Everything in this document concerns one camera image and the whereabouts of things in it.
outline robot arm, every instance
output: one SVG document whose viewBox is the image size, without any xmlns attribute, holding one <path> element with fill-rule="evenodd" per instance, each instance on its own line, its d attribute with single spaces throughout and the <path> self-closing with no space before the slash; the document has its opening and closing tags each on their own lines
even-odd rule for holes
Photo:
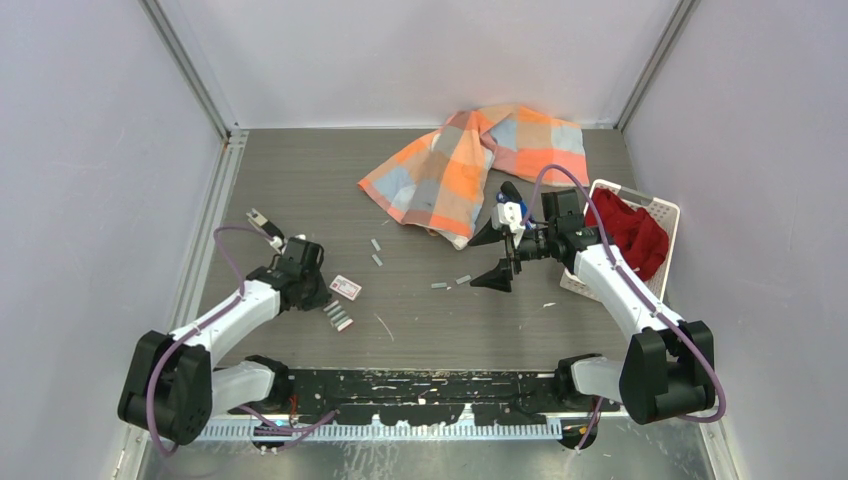
<svg viewBox="0 0 848 480">
<path fill-rule="evenodd" d="M 196 333 L 177 348 L 156 380 L 154 415 L 161 436 L 186 445 L 213 416 L 253 402 L 271 408 L 288 402 L 293 387 L 288 367 L 280 362 L 254 355 L 234 367 L 215 367 L 248 333 L 282 312 L 329 302 L 320 272 L 324 249 L 302 237 L 283 241 L 282 232 L 255 210 L 248 218 L 269 235 L 278 254 L 269 266 L 247 276 L 243 294 L 236 291 L 203 317 L 167 335 L 150 331 L 139 340 L 118 405 L 121 420 L 148 428 L 145 402 L 153 369 L 176 339 L 192 331 Z M 201 328 L 236 301 L 226 314 Z"/>
<path fill-rule="evenodd" d="M 517 203 L 495 207 L 470 246 L 504 241 L 506 257 L 493 270 L 472 280 L 471 285 L 512 291 L 514 274 L 521 262 L 553 258 L 584 282 L 601 300 L 629 342 L 624 362 L 600 354 L 561 360 L 555 378 L 563 396 L 596 395 L 622 403 L 639 424 L 646 424 L 715 404 L 715 388 L 693 354 L 676 335 L 655 317 L 610 262 L 597 227 L 586 227 L 577 192 L 569 189 L 542 194 L 546 226 L 526 230 L 521 226 Z M 685 322 L 648 290 L 627 266 L 621 253 L 611 247 L 621 267 L 641 294 L 698 347 L 713 365 L 713 337 L 703 322 Z"/>
</svg>

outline plaid cloth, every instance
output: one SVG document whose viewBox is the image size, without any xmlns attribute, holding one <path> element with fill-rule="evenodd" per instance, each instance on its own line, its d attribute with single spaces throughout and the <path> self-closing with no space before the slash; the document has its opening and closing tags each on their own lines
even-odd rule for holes
<svg viewBox="0 0 848 480">
<path fill-rule="evenodd" d="M 580 127 L 520 105 L 501 105 L 456 113 L 358 185 L 399 223 L 435 230 L 462 249 L 474 234 L 490 168 L 532 182 L 550 163 L 589 183 Z M 553 170 L 543 183 L 573 186 Z"/>
</svg>

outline basket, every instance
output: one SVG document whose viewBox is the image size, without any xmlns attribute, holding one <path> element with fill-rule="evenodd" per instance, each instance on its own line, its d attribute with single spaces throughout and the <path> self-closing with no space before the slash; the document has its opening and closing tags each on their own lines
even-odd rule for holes
<svg viewBox="0 0 848 480">
<path fill-rule="evenodd" d="M 680 207 L 671 202 L 645 195 L 637 192 L 636 190 L 622 187 L 621 185 L 608 182 L 606 180 L 595 180 L 592 182 L 592 189 L 589 191 L 590 196 L 595 192 L 596 188 L 611 190 L 613 193 L 618 195 L 624 203 L 633 209 L 644 207 L 654 220 L 657 221 L 660 227 L 668 233 L 668 255 L 665 257 L 665 262 L 663 262 L 663 264 L 660 265 L 660 268 L 657 269 L 657 273 L 655 273 L 650 280 L 645 282 L 648 290 L 662 301 L 663 295 L 665 294 L 665 284 L 668 280 L 668 266 L 671 264 L 671 254 L 674 252 L 674 240 L 677 236 L 677 222 L 680 220 Z M 586 214 L 587 208 L 589 208 L 588 204 L 583 207 L 584 215 Z M 578 280 L 577 277 L 569 273 L 568 269 L 565 269 L 563 272 L 562 280 L 560 280 L 559 285 L 566 290 L 571 290 L 572 292 L 579 293 L 584 297 L 589 297 L 592 300 L 599 301 L 598 297 L 592 293 L 589 287 Z"/>
</svg>

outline gray wood tabletop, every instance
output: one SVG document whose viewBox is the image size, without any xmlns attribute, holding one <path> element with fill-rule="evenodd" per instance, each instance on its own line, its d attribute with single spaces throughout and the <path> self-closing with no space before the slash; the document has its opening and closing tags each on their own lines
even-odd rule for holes
<svg viewBox="0 0 848 480">
<path fill-rule="evenodd" d="M 250 132 L 224 223 L 246 225 L 245 212 L 256 208 L 286 235 L 303 233 L 324 246 L 328 282 L 342 274 L 363 290 L 355 302 L 340 300 L 354 319 L 344 332 L 336 332 L 320 310 L 286 312 L 247 336 L 222 365 L 261 354 L 293 367 L 551 370 L 559 359 L 583 353 L 623 358 L 626 343 L 610 315 L 601 304 L 559 287 L 563 268 L 556 262 L 525 263 L 509 294 L 457 286 L 455 279 L 494 267 L 502 245 L 457 251 L 420 227 L 397 224 L 359 190 L 362 177 L 424 133 Z M 591 179 L 635 187 L 619 132 L 585 130 L 584 146 Z M 478 228 L 507 179 L 522 195 L 532 192 L 529 182 L 490 172 Z M 534 213 L 540 215 L 541 206 Z M 372 238 L 382 247 L 382 267 L 371 258 Z M 231 233 L 225 243 L 244 271 L 267 265 L 273 253 L 254 235 Z M 452 288 L 432 290 L 434 282 Z M 235 288 L 235 277 L 216 254 L 201 312 Z"/>
</svg>

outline red cloth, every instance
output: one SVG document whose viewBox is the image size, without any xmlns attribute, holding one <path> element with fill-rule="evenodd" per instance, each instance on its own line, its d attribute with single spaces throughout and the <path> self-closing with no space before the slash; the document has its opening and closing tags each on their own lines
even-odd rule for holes
<svg viewBox="0 0 848 480">
<path fill-rule="evenodd" d="M 634 212 L 609 190 L 595 189 L 592 200 L 604 221 L 604 228 L 621 250 L 621 256 L 637 277 L 643 281 L 650 280 L 668 255 L 668 234 L 647 210 L 640 208 Z M 589 209 L 586 212 L 586 226 L 594 227 L 597 224 L 595 215 Z"/>
</svg>

